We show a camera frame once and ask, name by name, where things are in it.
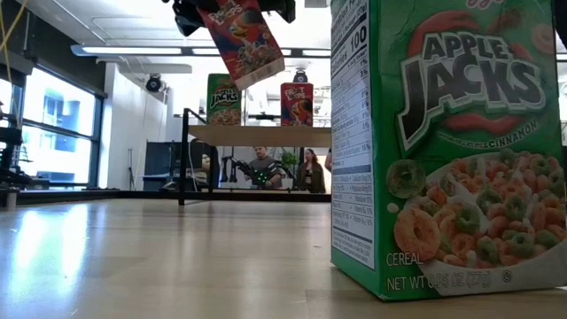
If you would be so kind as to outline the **red Froot Loops cereal box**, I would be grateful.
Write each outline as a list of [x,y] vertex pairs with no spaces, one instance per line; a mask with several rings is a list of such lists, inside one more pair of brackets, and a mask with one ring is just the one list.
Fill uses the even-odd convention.
[[314,86],[308,82],[285,82],[281,85],[281,125],[312,127]]
[[198,13],[240,90],[285,69],[284,55],[256,0],[220,0],[219,9]]

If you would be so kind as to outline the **green Apple Jacks cereal box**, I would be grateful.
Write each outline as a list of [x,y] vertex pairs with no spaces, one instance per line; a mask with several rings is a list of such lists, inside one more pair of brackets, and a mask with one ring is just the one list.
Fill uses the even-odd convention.
[[331,0],[331,260],[381,300],[567,286],[554,0]]
[[207,124],[240,126],[241,117],[242,91],[229,74],[209,74],[206,95]]

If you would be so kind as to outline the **wooden shelf with black legs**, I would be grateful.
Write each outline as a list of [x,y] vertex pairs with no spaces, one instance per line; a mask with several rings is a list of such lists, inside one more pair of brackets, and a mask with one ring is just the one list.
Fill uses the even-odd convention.
[[305,202],[329,203],[330,195],[310,195],[304,191],[217,191],[212,185],[206,191],[187,192],[186,170],[189,155],[189,137],[210,146],[276,146],[329,148],[330,129],[310,127],[254,127],[254,126],[210,126],[201,123],[190,125],[189,119],[197,116],[191,109],[185,108],[179,116],[182,120],[182,159],[178,191],[175,195],[180,206],[187,200],[204,201],[267,201],[267,202]]

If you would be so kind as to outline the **green potted plant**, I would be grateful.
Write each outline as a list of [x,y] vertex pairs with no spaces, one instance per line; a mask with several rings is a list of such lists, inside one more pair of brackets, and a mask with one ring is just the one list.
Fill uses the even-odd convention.
[[294,152],[283,151],[281,155],[281,162],[284,171],[290,178],[296,176],[296,168],[299,164],[299,158]]

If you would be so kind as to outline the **large window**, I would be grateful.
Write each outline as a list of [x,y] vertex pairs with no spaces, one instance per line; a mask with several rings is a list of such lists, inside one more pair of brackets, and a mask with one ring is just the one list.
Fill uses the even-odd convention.
[[34,68],[6,73],[0,66],[0,127],[20,125],[14,164],[51,186],[98,182],[103,99],[65,79]]

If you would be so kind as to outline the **black aluminium table frame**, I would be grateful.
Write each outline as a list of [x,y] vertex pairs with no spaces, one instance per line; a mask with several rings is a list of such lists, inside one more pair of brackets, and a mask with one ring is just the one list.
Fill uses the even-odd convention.
[[311,194],[286,191],[245,192],[159,192],[159,191],[23,191],[17,196],[18,206],[80,202],[106,199],[172,199],[219,201],[273,201],[330,203],[330,194]]

